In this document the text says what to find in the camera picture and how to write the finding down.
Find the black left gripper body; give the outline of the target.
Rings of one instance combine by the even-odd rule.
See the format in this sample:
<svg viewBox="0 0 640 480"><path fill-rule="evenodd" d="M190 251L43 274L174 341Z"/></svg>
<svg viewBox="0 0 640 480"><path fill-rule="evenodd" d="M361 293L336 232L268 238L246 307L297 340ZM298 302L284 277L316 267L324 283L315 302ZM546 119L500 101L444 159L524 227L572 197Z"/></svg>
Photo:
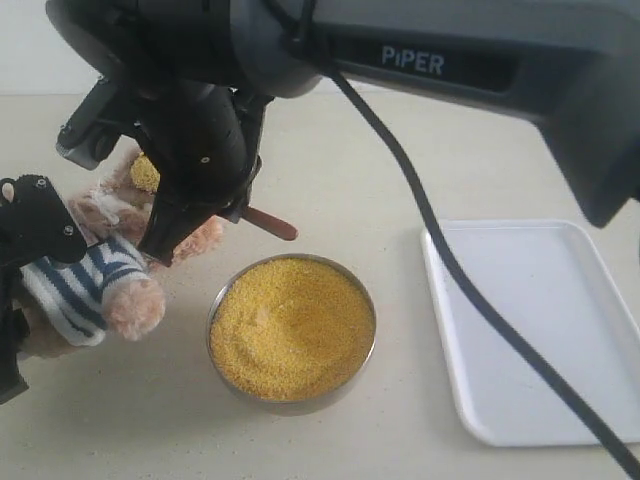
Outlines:
<svg viewBox="0 0 640 480"><path fill-rule="evenodd" d="M18 366L17 327L20 315L13 308L12 294L21 278L20 259L13 253L14 238L8 223L1 222L1 404L24 393L28 385Z"/></svg>

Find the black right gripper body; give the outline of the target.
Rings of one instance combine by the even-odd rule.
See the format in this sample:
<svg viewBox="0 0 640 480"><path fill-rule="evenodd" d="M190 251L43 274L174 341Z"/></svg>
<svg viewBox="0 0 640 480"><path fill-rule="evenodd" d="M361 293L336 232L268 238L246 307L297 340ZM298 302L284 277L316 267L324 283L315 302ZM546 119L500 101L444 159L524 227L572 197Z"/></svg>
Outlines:
<svg viewBox="0 0 640 480"><path fill-rule="evenodd" d="M131 137L160 173L155 193L175 192L227 207L251 195L260 169L261 142L270 95L176 81L158 91L118 85L131 99L137 120Z"/></svg>

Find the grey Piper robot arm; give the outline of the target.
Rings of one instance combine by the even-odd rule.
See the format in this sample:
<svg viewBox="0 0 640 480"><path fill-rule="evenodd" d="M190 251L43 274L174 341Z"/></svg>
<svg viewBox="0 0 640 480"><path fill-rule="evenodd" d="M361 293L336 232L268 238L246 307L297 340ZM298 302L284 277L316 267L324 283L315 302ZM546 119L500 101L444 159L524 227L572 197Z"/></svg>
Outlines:
<svg viewBox="0 0 640 480"><path fill-rule="evenodd" d="M584 216L639 196L635 1L49 1L100 74L57 148L94 169L134 139L160 172L142 240L168 262L207 218L238 217L267 104L347 78L530 121Z"/></svg>

